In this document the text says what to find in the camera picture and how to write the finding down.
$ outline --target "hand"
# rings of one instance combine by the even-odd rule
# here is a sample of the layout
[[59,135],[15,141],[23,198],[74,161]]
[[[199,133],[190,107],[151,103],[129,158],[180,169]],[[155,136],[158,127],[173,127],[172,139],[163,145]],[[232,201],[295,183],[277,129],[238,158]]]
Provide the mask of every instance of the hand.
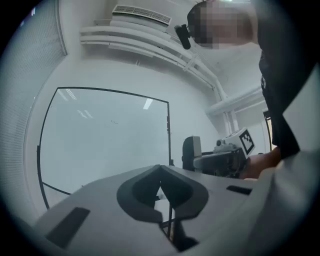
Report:
[[266,154],[257,154],[247,159],[245,169],[240,173],[240,179],[258,179],[260,173],[267,168],[275,167],[280,162],[280,149],[276,147]]

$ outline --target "whiteboard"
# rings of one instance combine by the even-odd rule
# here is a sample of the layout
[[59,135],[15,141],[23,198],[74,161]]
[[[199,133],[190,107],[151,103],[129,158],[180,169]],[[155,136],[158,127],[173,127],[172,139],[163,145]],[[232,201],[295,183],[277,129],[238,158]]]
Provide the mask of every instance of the whiteboard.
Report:
[[[146,102],[151,102],[146,109]],[[44,121],[44,183],[73,193],[98,179],[169,164],[168,103],[114,91],[58,89]]]

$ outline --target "air vent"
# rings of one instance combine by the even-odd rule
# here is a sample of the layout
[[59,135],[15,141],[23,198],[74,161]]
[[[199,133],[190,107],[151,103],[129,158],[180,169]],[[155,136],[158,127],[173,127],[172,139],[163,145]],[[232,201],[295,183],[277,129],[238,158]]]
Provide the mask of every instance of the air vent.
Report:
[[158,13],[152,10],[134,7],[134,6],[127,6],[127,5],[117,4],[113,9],[112,14],[128,14],[128,15],[145,17],[145,18],[149,18],[151,20],[160,22],[162,24],[165,24],[167,26],[169,26],[171,22],[170,17],[165,16],[161,13]]

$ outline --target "person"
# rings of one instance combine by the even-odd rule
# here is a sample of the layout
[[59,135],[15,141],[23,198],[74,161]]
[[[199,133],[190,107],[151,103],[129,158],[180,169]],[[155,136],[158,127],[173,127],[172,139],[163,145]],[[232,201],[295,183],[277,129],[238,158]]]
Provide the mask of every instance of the person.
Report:
[[250,156],[240,175],[242,179],[257,179],[264,169],[275,167],[281,159],[299,151],[283,113],[303,87],[316,59],[310,57],[310,45],[304,42],[303,31],[310,25],[296,23],[303,17],[290,11],[290,7],[295,8],[271,0],[207,0],[197,3],[187,15],[189,34],[203,47],[219,49],[223,45],[255,43],[262,50],[261,87],[272,121],[272,144],[277,147],[269,153]]

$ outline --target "dark shirt sleeve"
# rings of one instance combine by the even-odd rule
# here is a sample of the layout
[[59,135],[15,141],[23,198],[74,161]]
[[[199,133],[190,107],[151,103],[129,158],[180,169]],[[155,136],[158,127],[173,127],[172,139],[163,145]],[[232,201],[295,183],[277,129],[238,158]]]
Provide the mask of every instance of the dark shirt sleeve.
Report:
[[272,143],[281,158],[299,151],[298,143],[283,117],[284,111],[306,82],[315,62],[308,59],[290,16],[273,1],[255,1],[261,87],[272,122]]

